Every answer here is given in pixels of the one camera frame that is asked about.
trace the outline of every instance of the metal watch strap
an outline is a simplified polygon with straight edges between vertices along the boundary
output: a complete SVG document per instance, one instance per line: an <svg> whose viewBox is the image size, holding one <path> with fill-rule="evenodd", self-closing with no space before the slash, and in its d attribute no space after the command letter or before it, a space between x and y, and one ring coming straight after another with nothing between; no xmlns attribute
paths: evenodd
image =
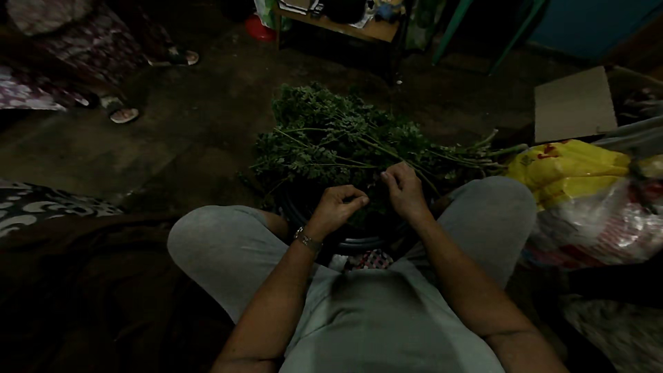
<svg viewBox="0 0 663 373"><path fill-rule="evenodd" d="M304 227L297 229L297 232L294 234L294 239L303 243L307 248L310 248L316 256L318 256L320 250L322 250L322 242L314 241L311 237L305 235Z"/></svg>

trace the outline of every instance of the knee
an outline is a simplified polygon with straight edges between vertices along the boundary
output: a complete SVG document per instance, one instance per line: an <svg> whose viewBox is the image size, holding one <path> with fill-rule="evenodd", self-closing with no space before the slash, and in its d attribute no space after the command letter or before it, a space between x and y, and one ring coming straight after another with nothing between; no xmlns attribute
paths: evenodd
<svg viewBox="0 0 663 373"><path fill-rule="evenodd" d="M472 193L488 197L495 203L516 208L532 217L536 214L534 195L519 181L504 176L491 176L472 183Z"/></svg>
<svg viewBox="0 0 663 373"><path fill-rule="evenodd" d="M168 235L168 252L180 265L191 256L204 256L206 248L223 244L232 232L260 224L255 210L246 206L205 206L175 223Z"/></svg>

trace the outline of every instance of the red object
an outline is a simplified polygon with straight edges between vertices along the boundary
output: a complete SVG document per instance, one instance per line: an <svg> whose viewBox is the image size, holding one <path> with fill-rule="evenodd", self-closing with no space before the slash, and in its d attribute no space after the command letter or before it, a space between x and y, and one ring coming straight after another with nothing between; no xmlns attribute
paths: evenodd
<svg viewBox="0 0 663 373"><path fill-rule="evenodd" d="M263 26L263 24L260 22L260 17L255 14L251 15L246 19L246 21L244 21L244 27L246 27L247 33L249 33L249 35L251 35L251 37L256 40L276 40L276 31L270 29L269 27Z"/></svg>

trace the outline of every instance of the dark floor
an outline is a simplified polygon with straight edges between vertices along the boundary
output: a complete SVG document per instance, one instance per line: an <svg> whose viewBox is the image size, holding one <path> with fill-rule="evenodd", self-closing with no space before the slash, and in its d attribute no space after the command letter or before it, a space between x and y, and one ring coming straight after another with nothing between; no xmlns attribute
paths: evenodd
<svg viewBox="0 0 663 373"><path fill-rule="evenodd" d="M380 70L378 64L355 61L368 66L361 70L297 48L277 51L223 18L215 3L168 4L177 9L157 9L160 21L202 61L146 69L127 82L142 111L133 123L116 125L99 110L74 109L34 112L6 127L0 177L134 210L256 204L235 173L252 163L256 134L274 125L271 98L283 83L317 80L341 94L357 86L368 102L410 116L437 141L454 143L494 127L508 133L527 125L534 119L533 88L577 71L527 50L514 50L491 77L468 71L487 67L480 58L452 53L433 67L429 54L415 54L400 65L402 84L390 88L367 71Z"/></svg>

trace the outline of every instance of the gray pants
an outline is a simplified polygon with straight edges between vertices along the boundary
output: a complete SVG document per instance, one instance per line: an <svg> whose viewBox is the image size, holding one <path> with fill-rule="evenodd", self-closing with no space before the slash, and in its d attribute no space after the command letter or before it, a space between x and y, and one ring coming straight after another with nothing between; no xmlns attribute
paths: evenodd
<svg viewBox="0 0 663 373"><path fill-rule="evenodd" d="M463 252L504 287L534 225L532 194L512 179L489 177L467 183L451 198L453 202L438 222ZM246 206L197 208L181 218L168 237L168 251L175 263L235 322L287 248L267 229L265 217ZM421 243L388 270L414 268L431 279ZM307 306L310 297L324 296L319 291L323 283L339 275L315 265Z"/></svg>

